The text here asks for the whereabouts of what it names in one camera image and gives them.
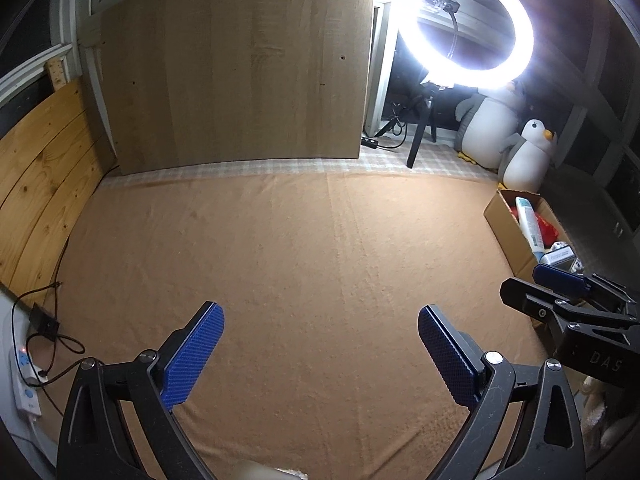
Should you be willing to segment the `white gloved right hand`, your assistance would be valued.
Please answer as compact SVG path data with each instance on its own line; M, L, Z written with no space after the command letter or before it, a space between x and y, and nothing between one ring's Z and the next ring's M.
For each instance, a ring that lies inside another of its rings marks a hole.
M587 376L580 386L585 398L580 429L586 460L592 467L610 454L639 423L639 393Z

